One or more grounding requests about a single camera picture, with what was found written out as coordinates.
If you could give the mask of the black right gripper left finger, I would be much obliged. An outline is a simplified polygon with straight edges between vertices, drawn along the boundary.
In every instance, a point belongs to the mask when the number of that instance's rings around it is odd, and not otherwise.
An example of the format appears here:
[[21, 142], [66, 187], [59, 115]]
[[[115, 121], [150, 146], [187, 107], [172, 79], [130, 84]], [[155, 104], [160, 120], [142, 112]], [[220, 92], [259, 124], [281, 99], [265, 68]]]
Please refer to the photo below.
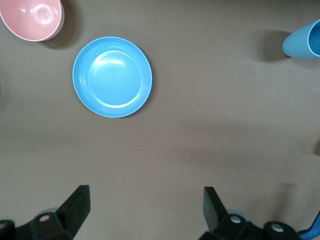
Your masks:
[[44, 212], [16, 227], [12, 220], [0, 221], [2, 240], [72, 240], [90, 213], [90, 187], [80, 185], [54, 212]]

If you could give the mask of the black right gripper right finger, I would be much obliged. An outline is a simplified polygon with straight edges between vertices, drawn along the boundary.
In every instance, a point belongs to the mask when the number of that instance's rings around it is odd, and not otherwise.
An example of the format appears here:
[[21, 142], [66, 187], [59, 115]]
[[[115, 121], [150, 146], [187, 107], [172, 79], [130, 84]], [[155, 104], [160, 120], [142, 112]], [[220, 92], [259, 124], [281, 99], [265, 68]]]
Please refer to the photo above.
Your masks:
[[269, 221], [259, 228], [237, 213], [228, 213], [216, 190], [204, 187], [203, 214], [208, 231], [202, 240], [299, 240], [298, 233], [289, 225]]

